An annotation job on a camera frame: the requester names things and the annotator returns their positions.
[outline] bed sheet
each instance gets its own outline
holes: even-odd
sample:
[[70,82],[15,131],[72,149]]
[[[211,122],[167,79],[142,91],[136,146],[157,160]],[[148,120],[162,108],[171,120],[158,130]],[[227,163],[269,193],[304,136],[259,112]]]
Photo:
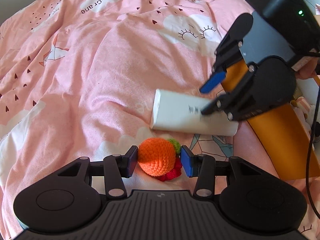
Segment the bed sheet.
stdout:
[[[22,231],[12,207],[21,190],[78,157],[124,154],[149,137],[174,137],[217,160],[237,155],[277,176],[246,122],[234,138],[149,129],[155,90],[199,95],[217,45],[236,17],[251,11],[244,0],[37,0],[6,20],[0,27],[4,239]],[[290,183],[304,192],[302,180]],[[319,179],[310,183],[319,209]],[[128,192],[194,185],[184,172],[160,182],[139,166],[125,179]],[[217,178],[216,193],[225,186]],[[309,209],[299,230],[316,239],[318,221]]]

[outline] red crochet flower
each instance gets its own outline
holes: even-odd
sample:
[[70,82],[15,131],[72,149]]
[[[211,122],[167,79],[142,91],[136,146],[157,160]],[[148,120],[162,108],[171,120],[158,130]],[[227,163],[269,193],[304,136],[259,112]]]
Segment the red crochet flower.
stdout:
[[177,178],[181,175],[181,168],[182,168],[182,164],[181,164],[180,158],[176,157],[176,162],[174,163],[174,167],[171,171],[169,171],[168,173],[162,176],[154,177],[154,178],[160,181],[166,181],[166,180]]

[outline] white rectangular object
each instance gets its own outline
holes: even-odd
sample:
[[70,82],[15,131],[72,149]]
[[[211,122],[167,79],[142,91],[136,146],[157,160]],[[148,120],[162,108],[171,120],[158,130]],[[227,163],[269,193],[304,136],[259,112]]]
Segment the white rectangular object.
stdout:
[[210,99],[156,90],[150,128],[194,134],[234,136],[238,122],[229,121],[224,112],[201,115]]

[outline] orange yarn ball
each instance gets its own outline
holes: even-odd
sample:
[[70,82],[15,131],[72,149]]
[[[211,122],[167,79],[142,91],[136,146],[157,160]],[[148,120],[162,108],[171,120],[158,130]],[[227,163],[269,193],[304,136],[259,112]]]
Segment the orange yarn ball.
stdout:
[[174,167],[176,151],[169,141],[163,138],[149,138],[138,148],[138,163],[146,174],[162,176]]

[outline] ribbed black surface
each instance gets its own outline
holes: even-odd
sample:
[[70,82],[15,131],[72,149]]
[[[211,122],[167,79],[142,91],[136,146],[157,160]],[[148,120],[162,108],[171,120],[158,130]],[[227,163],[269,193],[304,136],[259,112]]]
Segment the ribbed black surface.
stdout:
[[125,200],[111,201],[94,222],[60,236],[24,231],[18,240],[298,240],[297,231],[282,236],[257,236],[229,225],[213,203],[198,201],[189,191],[135,190]]

